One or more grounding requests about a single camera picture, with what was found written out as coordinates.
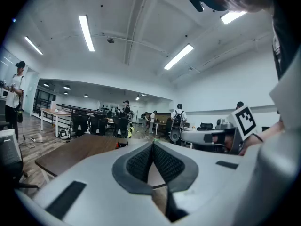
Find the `white t-shirt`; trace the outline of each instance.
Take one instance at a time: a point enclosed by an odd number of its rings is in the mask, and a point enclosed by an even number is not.
[[[176,109],[176,110],[172,113],[172,115],[171,115],[172,119],[174,119],[175,116],[177,115],[176,112],[178,112],[178,114],[181,114],[182,111],[183,111],[183,110],[181,110],[181,109]],[[183,120],[187,120],[186,112],[183,112],[182,118],[183,118]],[[184,127],[184,122],[183,122],[183,121],[181,122],[181,125],[180,125],[180,126],[181,126],[182,128]]]
[[[7,84],[7,86],[15,85],[16,90],[24,90],[25,89],[25,78],[23,77],[22,80],[22,75],[17,76],[15,75],[11,82]],[[19,105],[19,95],[15,92],[8,92],[8,96],[6,98],[6,103],[7,106],[16,108]]]
[[[153,112],[150,116],[150,122],[154,122],[155,121],[155,113]]]

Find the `pants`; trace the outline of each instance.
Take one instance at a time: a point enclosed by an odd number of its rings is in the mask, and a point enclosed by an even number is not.
[[[9,122],[8,129],[15,129],[15,134],[17,140],[19,139],[18,136],[18,124],[17,124],[17,109],[12,108],[10,106],[5,105],[5,120]]]
[[[153,122],[151,122],[150,123],[150,129],[149,129],[149,133],[152,133],[152,128],[154,127],[154,123]]]
[[[181,136],[179,137],[179,140],[176,141],[177,145],[182,145],[182,141],[181,141]]]

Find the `fluorescent ceiling light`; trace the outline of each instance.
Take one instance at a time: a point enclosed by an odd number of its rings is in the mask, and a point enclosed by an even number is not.
[[[246,12],[229,12],[221,16],[221,20],[224,22],[224,24],[228,24],[244,14],[246,14]]]
[[[3,56],[3,58],[5,58],[4,56]],[[5,58],[7,61],[9,61],[10,63],[12,63],[13,64],[13,62],[11,62],[8,58]]]
[[[178,63],[183,57],[185,57],[190,51],[193,50],[193,47],[190,44],[187,44],[183,50],[178,53],[165,67],[164,69],[169,70],[176,63]]]
[[[30,44],[31,46],[34,47],[34,49],[35,49],[40,55],[43,54],[43,53],[42,53],[41,51],[39,51],[39,49],[31,42],[31,40],[30,40],[28,37],[25,37],[25,39],[26,39],[27,42],[29,42],[29,44]]]
[[[8,64],[4,63],[2,60],[0,60],[0,61],[1,61],[1,63],[3,63],[3,64],[5,64],[6,66],[8,66]]]
[[[79,21],[80,21],[81,29],[84,33],[86,43],[88,45],[88,49],[90,51],[94,52],[95,50],[94,50],[93,43],[92,43],[92,40],[91,40],[87,15],[79,16]]]

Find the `black pants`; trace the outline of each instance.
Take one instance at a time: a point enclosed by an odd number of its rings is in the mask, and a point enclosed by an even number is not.
[[[5,120],[9,122],[8,129],[15,129],[15,134],[17,140],[19,139],[18,136],[18,124],[17,124],[17,108],[12,108],[10,106],[5,105]]]
[[[179,140],[176,141],[177,145],[182,145],[182,141],[181,141],[181,136],[179,137]]]

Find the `floor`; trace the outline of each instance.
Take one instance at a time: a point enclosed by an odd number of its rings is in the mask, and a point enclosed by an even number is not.
[[[41,173],[40,168],[35,164],[35,160],[39,157],[57,149],[65,143],[65,140],[55,137],[55,128],[52,127],[50,123],[44,122],[43,131],[40,130],[40,119],[29,116],[28,114],[23,114],[23,123],[18,124],[19,129],[19,144],[21,148],[21,152],[23,155],[24,161],[24,171],[28,174],[28,178],[24,176],[21,178],[20,182],[35,184],[38,187],[42,188],[46,185],[46,181]],[[159,135],[163,135],[161,132],[158,133],[158,136],[154,134],[149,134],[146,128],[142,128],[141,124],[134,124],[134,133],[132,134],[132,138],[143,139],[149,138],[160,139],[161,141],[166,141],[164,137],[159,138]],[[112,130],[106,132],[106,136],[112,136]],[[36,189],[22,189],[28,196],[33,197],[37,190]],[[159,207],[159,209],[165,213],[166,207],[166,196],[167,196],[167,188],[162,187],[154,190],[153,192],[153,200],[155,204]]]

